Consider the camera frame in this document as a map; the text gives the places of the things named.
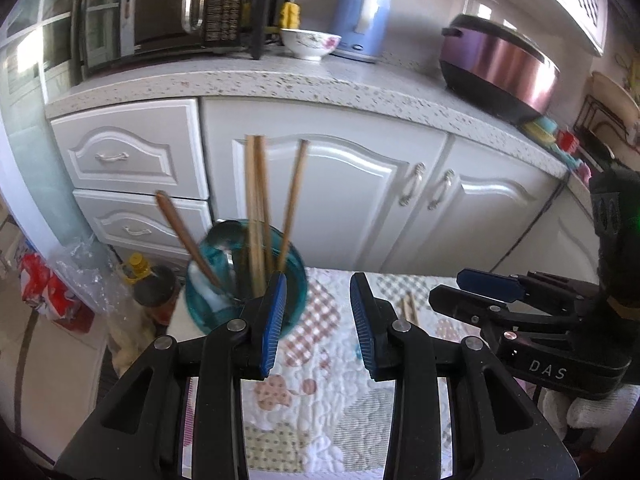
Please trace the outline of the white gloved right hand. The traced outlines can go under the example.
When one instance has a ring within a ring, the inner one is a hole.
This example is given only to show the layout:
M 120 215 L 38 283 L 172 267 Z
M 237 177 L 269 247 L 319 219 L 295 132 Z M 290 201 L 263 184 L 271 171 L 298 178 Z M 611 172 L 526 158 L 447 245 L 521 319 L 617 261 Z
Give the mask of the white gloved right hand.
M 600 401 L 570 398 L 542 389 L 541 413 L 560 439 L 569 429 L 592 429 L 590 448 L 603 453 L 615 441 L 639 400 L 639 387 L 623 385 Z

